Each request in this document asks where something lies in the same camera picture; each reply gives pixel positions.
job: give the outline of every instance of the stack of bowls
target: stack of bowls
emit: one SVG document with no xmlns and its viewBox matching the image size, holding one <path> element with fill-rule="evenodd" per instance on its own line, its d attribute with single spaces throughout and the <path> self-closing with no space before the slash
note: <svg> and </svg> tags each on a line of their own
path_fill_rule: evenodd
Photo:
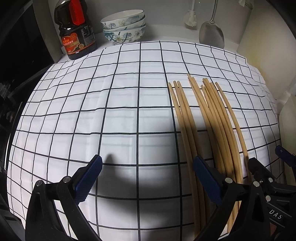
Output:
<svg viewBox="0 0 296 241">
<path fill-rule="evenodd" d="M 134 9 L 111 14 L 101 20 L 103 33 L 114 44 L 131 43 L 139 40 L 145 25 L 144 10 Z"/>
</svg>

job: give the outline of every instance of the bundle of chopsticks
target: bundle of chopsticks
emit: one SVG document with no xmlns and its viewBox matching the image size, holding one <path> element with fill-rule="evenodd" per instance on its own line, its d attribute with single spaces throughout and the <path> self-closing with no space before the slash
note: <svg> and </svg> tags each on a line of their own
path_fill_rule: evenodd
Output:
<svg viewBox="0 0 296 241">
<path fill-rule="evenodd" d="M 246 169 L 249 160 L 248 152 L 239 124 L 225 94 L 217 82 L 215 84 L 218 90 L 213 83 L 208 81 L 208 79 L 202 79 L 204 86 L 201 85 L 201 91 L 196 80 L 189 74 L 188 78 L 208 131 L 216 168 L 220 173 L 224 174 L 225 177 L 231 177 L 236 183 L 242 183 L 243 173 L 239 149 L 225 105 L 233 120 L 239 137 Z M 195 236 L 197 236 L 210 218 L 209 199 L 198 178 L 195 176 L 192 166 L 193 159 L 197 155 L 202 156 L 202 150 L 199 145 L 197 128 L 195 126 L 193 115 L 181 83 L 179 81 L 174 81 L 173 84 L 178 99 L 176 98 L 170 83 L 168 83 L 168 87 L 175 107 L 185 149 L 192 191 L 194 233 Z M 251 182 L 251 173 L 248 170 L 247 175 L 248 181 Z M 227 232 L 230 232 L 232 228 L 238 213 L 239 205 L 240 203 L 238 202 L 234 205 L 227 223 Z"/>
</svg>

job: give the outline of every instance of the textured blue pad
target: textured blue pad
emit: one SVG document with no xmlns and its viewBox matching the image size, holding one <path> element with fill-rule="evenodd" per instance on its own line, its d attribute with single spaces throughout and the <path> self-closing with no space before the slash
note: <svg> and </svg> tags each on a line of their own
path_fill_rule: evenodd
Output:
<svg viewBox="0 0 296 241">
<path fill-rule="evenodd" d="M 281 146 L 277 146 L 275 149 L 276 155 L 282 159 L 285 163 L 287 163 L 290 167 L 294 167 L 296 165 L 295 156 L 288 152 Z"/>
<path fill-rule="evenodd" d="M 203 185 L 210 200 L 219 206 L 222 202 L 222 188 L 212 176 L 211 172 L 208 170 L 209 166 L 207 165 L 207 167 L 206 165 L 207 164 L 202 157 L 197 156 L 193 160 L 193 169 L 196 176 Z"/>
<path fill-rule="evenodd" d="M 100 174 L 103 167 L 103 161 L 100 156 L 98 156 L 95 161 L 88 167 L 87 171 L 84 173 L 83 177 L 80 179 L 75 187 L 75 203 L 78 205 L 80 202 L 84 202 L 89 191 L 94 185 L 96 178 Z"/>
</svg>

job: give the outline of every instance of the red bottle handle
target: red bottle handle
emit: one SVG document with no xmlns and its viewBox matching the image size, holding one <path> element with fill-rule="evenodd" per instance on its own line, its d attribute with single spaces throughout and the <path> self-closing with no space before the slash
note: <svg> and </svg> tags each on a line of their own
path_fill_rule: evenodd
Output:
<svg viewBox="0 0 296 241">
<path fill-rule="evenodd" d="M 69 10 L 72 21 L 75 25 L 81 25 L 85 22 L 83 10 L 79 0 L 71 0 Z"/>
</svg>

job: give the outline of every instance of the checkered tablecloth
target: checkered tablecloth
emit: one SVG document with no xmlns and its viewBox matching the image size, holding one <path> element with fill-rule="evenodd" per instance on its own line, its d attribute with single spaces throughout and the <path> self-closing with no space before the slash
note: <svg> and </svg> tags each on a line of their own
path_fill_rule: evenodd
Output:
<svg viewBox="0 0 296 241">
<path fill-rule="evenodd" d="M 25 225 L 37 180 L 59 182 L 99 154 L 102 172 L 79 207 L 104 241 L 192 241 L 188 170 L 168 82 L 181 82 L 204 158 L 211 165 L 213 159 L 187 73 L 199 85 L 204 77 L 220 84 L 249 157 L 256 157 L 280 181 L 283 166 L 274 152 L 280 143 L 275 103 L 259 71 L 244 57 L 210 46 L 141 42 L 61 61 L 42 77 L 10 151 L 11 211 Z M 239 149 L 246 177 L 240 145 Z M 56 206 L 66 232 L 75 237 L 60 203 Z"/>
</svg>

